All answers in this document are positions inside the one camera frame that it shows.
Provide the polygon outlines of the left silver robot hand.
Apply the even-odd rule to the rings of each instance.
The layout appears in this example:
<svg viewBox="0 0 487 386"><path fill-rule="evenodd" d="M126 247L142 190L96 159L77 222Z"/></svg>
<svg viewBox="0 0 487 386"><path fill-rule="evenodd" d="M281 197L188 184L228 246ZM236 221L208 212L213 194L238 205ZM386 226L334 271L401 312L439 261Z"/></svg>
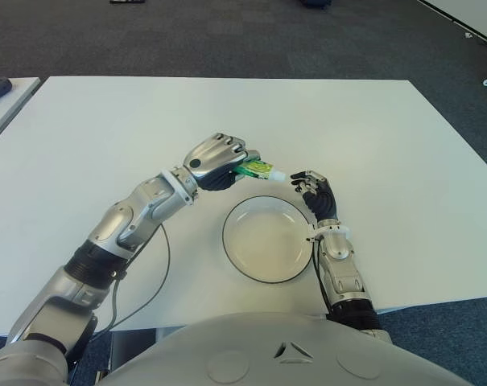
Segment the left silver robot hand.
<svg viewBox="0 0 487 386"><path fill-rule="evenodd" d="M200 189L222 191L237 181L237 166L260 157L257 150L248 150L242 139L215 133L186 155L184 166Z"/></svg>

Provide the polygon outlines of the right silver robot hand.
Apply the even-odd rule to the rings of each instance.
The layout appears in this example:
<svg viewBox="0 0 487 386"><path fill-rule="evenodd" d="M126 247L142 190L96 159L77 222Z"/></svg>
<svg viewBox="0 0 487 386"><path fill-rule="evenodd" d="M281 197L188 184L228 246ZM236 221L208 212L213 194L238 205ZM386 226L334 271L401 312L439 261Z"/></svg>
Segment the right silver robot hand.
<svg viewBox="0 0 487 386"><path fill-rule="evenodd" d="M313 170L300 171L290 176L291 184L299 193L318 222L338 220L336 199L326 177Z"/></svg>

